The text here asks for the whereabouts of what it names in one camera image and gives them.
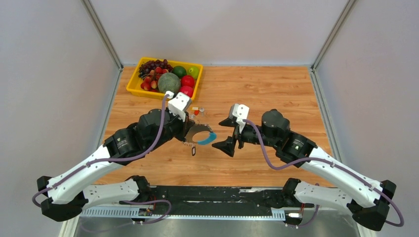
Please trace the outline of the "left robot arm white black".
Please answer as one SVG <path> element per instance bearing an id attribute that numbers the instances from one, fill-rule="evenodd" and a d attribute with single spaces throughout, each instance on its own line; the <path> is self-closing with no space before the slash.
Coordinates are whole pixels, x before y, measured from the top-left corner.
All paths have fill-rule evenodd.
<path id="1" fill-rule="evenodd" d="M 42 214 L 57 222 L 72 219 L 82 211 L 101 204 L 152 200 L 151 188 L 144 176 L 133 175 L 121 183 L 98 185 L 95 181 L 111 171 L 145 157 L 173 138 L 184 142 L 196 123 L 182 120 L 168 109 L 153 109 L 138 122 L 117 130 L 88 158 L 56 177 L 42 176 L 38 190 L 47 198 L 40 203 Z"/>

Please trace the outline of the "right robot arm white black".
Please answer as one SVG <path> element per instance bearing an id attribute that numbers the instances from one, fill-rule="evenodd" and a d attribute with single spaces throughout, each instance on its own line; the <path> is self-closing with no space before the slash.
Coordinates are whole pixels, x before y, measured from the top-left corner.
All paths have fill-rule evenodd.
<path id="1" fill-rule="evenodd" d="M 302 168 L 333 185 L 318 187 L 290 178 L 282 192 L 286 205 L 300 202 L 332 208 L 351 215 L 356 223 L 372 231 L 380 231 L 387 224 L 389 210 L 395 207 L 392 200 L 395 183 L 369 178 L 336 160 L 312 140 L 293 132 L 290 121 L 275 109 L 262 115 L 261 125 L 250 121 L 248 113 L 244 105 L 233 106 L 228 118 L 220 122 L 221 126 L 233 127 L 233 134 L 213 147 L 232 157 L 235 149 L 241 149 L 246 143 L 260 145 L 269 166 L 272 162 L 266 148 L 274 148 L 283 168 Z"/>

